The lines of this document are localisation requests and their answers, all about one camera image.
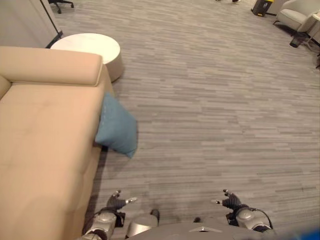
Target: throw pillow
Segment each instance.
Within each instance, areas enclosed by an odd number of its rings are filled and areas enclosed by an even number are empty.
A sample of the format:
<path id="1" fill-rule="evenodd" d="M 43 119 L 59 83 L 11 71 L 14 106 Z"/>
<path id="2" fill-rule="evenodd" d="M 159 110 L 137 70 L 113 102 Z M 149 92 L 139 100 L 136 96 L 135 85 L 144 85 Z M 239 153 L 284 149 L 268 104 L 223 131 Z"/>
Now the throw pillow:
<path id="1" fill-rule="evenodd" d="M 95 142 L 132 158 L 137 149 L 136 119 L 109 93 L 104 95 Z"/>

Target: white armchair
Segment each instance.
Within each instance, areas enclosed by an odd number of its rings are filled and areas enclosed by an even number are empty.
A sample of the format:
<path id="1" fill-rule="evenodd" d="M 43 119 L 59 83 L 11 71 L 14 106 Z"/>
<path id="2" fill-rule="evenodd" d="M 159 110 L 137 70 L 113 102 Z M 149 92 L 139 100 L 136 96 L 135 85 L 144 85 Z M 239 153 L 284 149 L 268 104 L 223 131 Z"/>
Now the white armchair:
<path id="1" fill-rule="evenodd" d="M 281 22 L 296 32 L 306 32 L 315 23 L 312 14 L 320 9 L 320 0 L 289 0 L 276 15 L 276 22 Z"/>

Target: small table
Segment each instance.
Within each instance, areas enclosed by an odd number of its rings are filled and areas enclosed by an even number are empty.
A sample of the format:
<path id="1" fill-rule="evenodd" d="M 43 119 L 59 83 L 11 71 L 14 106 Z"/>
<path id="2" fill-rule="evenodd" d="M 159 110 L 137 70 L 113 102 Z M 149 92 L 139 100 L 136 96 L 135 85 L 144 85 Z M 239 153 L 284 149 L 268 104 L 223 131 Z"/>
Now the small table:
<path id="1" fill-rule="evenodd" d="M 80 33 L 66 36 L 55 42 L 51 49 L 68 50 L 101 55 L 111 82 L 118 79 L 124 71 L 120 46 L 109 36 L 97 33 Z"/>
<path id="2" fill-rule="evenodd" d="M 320 16 L 318 16 L 317 14 L 312 14 L 312 17 L 313 17 L 314 19 L 316 19 L 318 22 L 320 22 Z M 318 23 L 317 21 L 312 25 L 312 27 L 311 27 L 310 29 L 312 29 L 312 28 Z M 308 39 L 308 41 L 304 42 L 304 44 L 307 45 L 307 47 L 308 47 L 310 50 L 312 50 L 312 48 L 311 48 L 309 42 L 311 41 L 311 39 L 312 39 L 319 31 L 320 31 L 320 27 L 319 27 L 318 30 L 314 31 L 314 34 L 313 34 L 312 36 L 310 36 L 310 38 Z"/>

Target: gray carpet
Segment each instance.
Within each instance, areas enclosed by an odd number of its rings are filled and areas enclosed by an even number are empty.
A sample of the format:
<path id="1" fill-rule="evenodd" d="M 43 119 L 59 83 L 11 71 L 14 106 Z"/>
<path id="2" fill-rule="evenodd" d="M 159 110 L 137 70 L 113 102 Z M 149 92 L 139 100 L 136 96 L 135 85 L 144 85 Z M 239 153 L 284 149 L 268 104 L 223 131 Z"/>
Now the gray carpet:
<path id="1" fill-rule="evenodd" d="M 275 17 L 250 12 L 253 2 L 61 5 L 65 36 L 94 32 L 119 42 L 126 69 L 113 86 L 139 124 L 133 159 L 101 154 L 88 216 L 122 189 L 139 197 L 123 209 L 127 223 L 152 208 L 160 224 L 223 217 L 228 210 L 210 200 L 228 188 L 265 210 L 279 231 L 320 223 L 316 53 L 289 46 Z"/>

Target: wall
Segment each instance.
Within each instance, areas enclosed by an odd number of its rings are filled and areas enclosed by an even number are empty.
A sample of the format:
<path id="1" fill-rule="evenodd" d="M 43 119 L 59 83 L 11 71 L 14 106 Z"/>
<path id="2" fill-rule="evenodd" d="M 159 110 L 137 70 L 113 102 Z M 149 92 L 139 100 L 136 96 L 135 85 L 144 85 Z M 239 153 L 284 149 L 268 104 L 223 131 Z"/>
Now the wall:
<path id="1" fill-rule="evenodd" d="M 50 7 L 55 26 L 60 31 Z M 0 45 L 45 48 L 57 31 L 40 0 L 0 0 Z"/>

